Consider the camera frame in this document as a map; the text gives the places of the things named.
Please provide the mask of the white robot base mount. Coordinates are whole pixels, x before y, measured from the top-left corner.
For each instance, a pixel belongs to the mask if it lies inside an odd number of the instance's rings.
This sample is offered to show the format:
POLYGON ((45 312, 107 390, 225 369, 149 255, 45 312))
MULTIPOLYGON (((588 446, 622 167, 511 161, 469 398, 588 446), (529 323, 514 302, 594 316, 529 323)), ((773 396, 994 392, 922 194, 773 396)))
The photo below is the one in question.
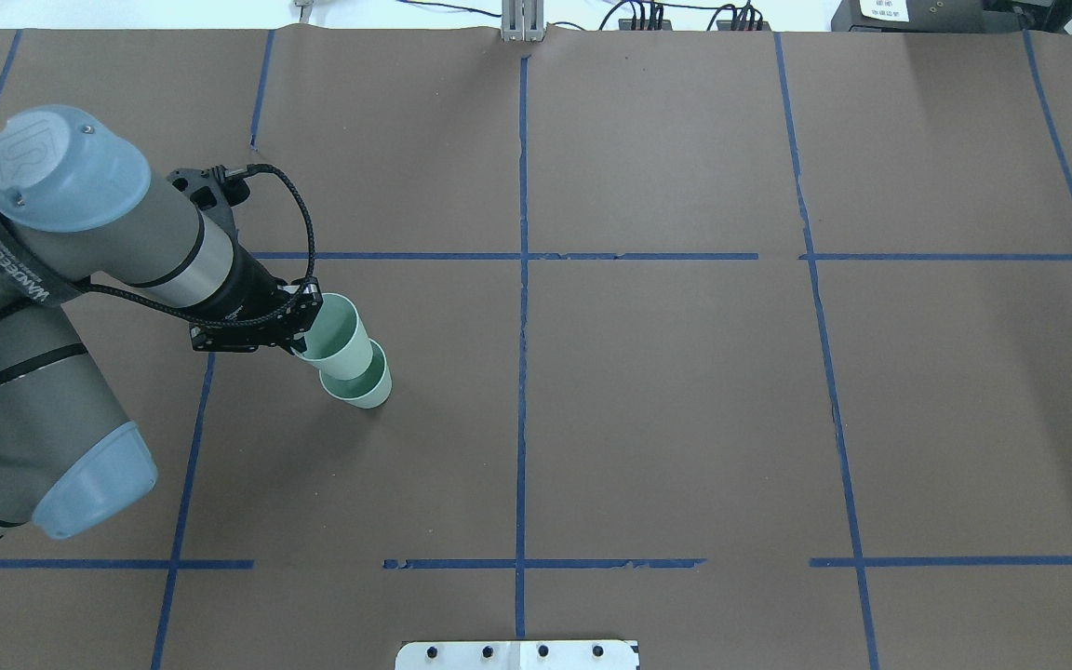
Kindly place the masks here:
POLYGON ((620 639, 414 641, 394 669, 639 669, 636 641, 620 639))

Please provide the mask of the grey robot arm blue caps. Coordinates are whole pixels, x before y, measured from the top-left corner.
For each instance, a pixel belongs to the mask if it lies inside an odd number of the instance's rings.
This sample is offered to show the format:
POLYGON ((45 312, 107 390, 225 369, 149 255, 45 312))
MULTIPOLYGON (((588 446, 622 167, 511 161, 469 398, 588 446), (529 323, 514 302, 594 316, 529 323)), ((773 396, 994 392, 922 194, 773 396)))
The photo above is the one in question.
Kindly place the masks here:
POLYGON ((0 130, 0 540, 63 540, 148 495, 157 463, 64 306, 106 294, 187 322, 196 351, 294 355, 322 306, 238 241, 267 164, 161 178, 92 114, 50 103, 0 130))

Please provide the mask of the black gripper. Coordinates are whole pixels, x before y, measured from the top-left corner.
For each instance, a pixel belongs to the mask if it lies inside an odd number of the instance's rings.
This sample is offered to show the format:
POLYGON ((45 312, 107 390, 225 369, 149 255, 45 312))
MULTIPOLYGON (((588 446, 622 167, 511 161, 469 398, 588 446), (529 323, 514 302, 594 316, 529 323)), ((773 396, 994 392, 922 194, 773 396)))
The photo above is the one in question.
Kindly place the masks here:
POLYGON ((234 266, 220 292, 190 309, 190 340, 197 352, 252 353, 263 346, 279 347, 294 356, 309 349, 306 330, 314 323, 322 306, 322 293, 316 280, 297 283, 271 276, 259 260, 241 247, 235 248, 234 266), (292 301, 299 289, 301 299, 271 321, 255 326, 215 328, 206 322, 256 319, 292 301))

